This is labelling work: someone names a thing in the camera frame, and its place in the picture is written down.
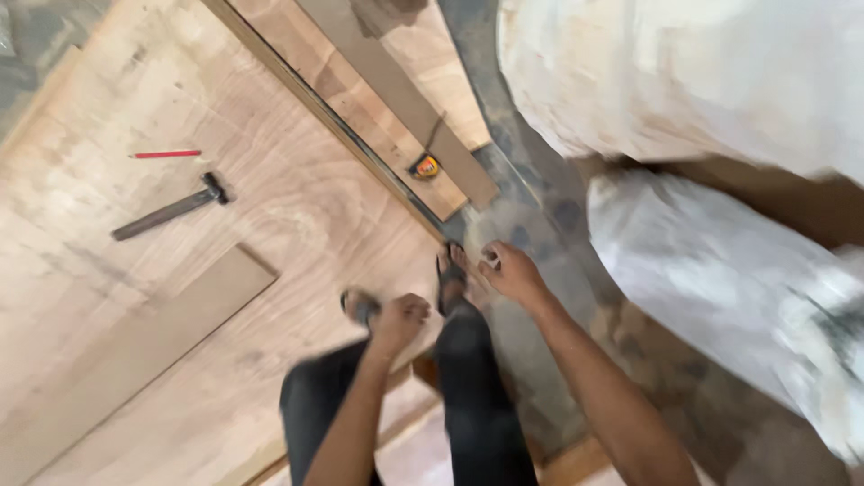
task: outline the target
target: hammer head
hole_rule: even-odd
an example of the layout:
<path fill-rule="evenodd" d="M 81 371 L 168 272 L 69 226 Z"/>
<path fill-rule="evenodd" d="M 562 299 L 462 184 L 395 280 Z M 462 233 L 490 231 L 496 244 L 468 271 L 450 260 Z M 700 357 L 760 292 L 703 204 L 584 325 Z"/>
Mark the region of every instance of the hammer head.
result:
<path fill-rule="evenodd" d="M 219 185 L 219 181 L 216 180 L 213 172 L 205 172 L 201 175 L 201 180 L 207 185 L 207 191 L 213 196 L 214 201 L 222 206 L 228 203 L 228 195 L 222 186 Z"/>

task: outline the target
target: hand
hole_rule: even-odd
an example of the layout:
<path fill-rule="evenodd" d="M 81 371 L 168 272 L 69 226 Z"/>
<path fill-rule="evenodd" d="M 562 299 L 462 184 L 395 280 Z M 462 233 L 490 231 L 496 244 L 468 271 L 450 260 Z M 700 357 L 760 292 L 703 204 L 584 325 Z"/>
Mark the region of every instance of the hand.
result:
<path fill-rule="evenodd" d="M 485 261 L 481 261 L 477 265 L 480 274 L 505 297 L 525 307 L 549 293 L 537 266 L 522 250 L 495 240 L 484 246 L 482 252 L 489 260 L 497 259 L 498 264 L 492 268 Z"/>
<path fill-rule="evenodd" d="M 392 360 L 420 333 L 429 317 L 429 303 L 415 294 L 405 294 L 384 304 L 372 323 L 370 349 Z"/>

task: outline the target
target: plywood floor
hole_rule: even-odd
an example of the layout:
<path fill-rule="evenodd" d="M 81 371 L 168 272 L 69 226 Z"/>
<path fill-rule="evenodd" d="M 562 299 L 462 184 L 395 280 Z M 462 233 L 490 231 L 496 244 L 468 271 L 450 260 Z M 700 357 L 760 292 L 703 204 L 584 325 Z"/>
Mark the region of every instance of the plywood floor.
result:
<path fill-rule="evenodd" d="M 204 156 L 127 158 L 177 148 Z M 34 484 L 216 483 L 281 435 L 288 368 L 363 335 L 344 285 L 434 295 L 435 239 L 197 0 L 116 2 L 0 161 L 0 419 L 229 247 L 281 274 Z M 236 201 L 110 239 L 210 169 Z"/>

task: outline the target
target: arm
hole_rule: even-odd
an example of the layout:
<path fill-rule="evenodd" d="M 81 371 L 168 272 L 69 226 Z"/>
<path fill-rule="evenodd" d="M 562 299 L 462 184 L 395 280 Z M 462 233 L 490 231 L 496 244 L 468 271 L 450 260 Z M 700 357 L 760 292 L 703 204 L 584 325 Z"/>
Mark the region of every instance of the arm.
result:
<path fill-rule="evenodd" d="M 324 442 L 315 453 L 305 486 L 368 486 L 374 467 L 381 401 L 393 360 L 420 332 L 429 303 L 407 294 L 370 319 L 374 331 L 354 381 Z"/>
<path fill-rule="evenodd" d="M 498 241 L 484 252 L 498 258 L 500 267 L 481 262 L 480 273 L 534 319 L 570 392 L 626 483 L 698 485 L 687 452 L 657 409 L 573 321 L 528 255 Z"/>

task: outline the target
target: red pencil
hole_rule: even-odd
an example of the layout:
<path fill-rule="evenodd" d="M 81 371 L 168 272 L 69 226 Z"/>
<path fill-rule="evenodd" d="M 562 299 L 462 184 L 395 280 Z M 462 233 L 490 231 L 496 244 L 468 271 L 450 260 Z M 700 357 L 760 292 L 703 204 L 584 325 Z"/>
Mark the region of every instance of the red pencil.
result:
<path fill-rule="evenodd" d="M 158 158 L 158 157 L 193 157 L 201 155 L 200 150 L 178 150 L 175 152 L 144 152 L 132 154 L 129 158 Z"/>

